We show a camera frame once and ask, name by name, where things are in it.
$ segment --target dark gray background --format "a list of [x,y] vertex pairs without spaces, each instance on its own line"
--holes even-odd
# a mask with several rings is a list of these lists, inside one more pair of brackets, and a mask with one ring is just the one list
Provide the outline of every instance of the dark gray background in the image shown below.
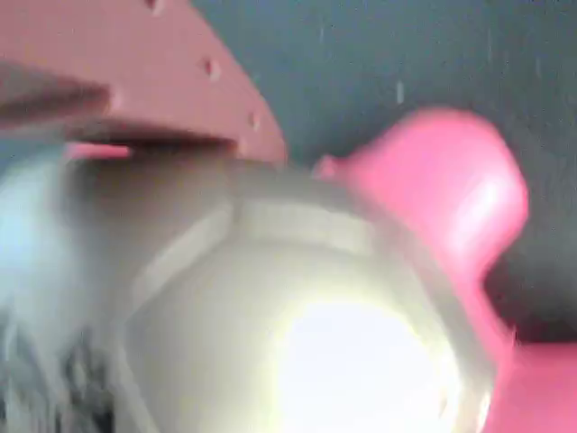
[[[407,111],[433,103],[495,122],[527,178],[531,217],[491,272],[488,292],[522,339],[577,339],[577,5],[193,3],[269,101],[297,162],[344,155]],[[42,146],[7,144],[0,170],[23,149]]]

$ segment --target hole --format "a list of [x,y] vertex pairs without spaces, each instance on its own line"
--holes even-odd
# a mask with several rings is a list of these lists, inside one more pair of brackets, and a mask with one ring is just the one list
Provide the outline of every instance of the hole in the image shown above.
[[211,82],[214,83],[220,79],[222,70],[220,69],[220,65],[216,60],[206,59],[203,64],[203,68],[205,69],[205,73]]
[[114,120],[87,121],[66,128],[68,142],[82,142],[81,151],[110,156],[161,156],[163,154],[223,154],[234,155],[235,143],[219,137],[174,131],[150,124],[124,123]]
[[261,129],[261,117],[257,113],[249,114],[249,125],[252,130],[256,133]]

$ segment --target pink plastic piece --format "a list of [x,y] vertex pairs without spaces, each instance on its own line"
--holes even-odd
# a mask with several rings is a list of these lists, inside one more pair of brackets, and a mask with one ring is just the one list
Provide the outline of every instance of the pink plastic piece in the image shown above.
[[482,288],[527,219],[525,182],[494,126],[473,114],[428,109],[350,158],[325,157],[317,172],[402,220],[452,280],[499,368],[484,432],[577,431],[575,346],[516,346]]
[[514,336],[495,316],[481,278],[525,223],[527,190],[491,124],[427,110],[351,158],[325,158],[319,171],[383,205],[433,248],[486,349],[498,359],[508,354]]
[[0,9],[0,128],[136,124],[284,161],[266,102],[188,0],[5,0]]

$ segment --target gray object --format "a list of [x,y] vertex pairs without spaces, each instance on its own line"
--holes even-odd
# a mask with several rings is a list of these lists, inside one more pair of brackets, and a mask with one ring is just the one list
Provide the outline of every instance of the gray object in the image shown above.
[[[368,210],[305,172],[209,156],[14,168],[0,300],[38,378],[2,364],[5,428],[28,412],[39,433],[313,431],[378,395],[353,418],[476,431],[493,366],[426,250]],[[20,385],[35,403],[15,410]],[[313,418],[283,424],[296,413]]]

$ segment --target salmon-colored plastic part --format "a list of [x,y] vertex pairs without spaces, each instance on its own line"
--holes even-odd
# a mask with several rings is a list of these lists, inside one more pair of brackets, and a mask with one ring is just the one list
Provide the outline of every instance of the salmon-colored plastic part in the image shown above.
[[266,102],[187,0],[6,0],[0,28],[5,131],[208,137],[285,159]]
[[577,346],[516,345],[482,288],[528,208],[526,184],[495,127],[470,113],[427,109],[316,169],[402,220],[452,280],[499,369],[483,432],[577,431]]

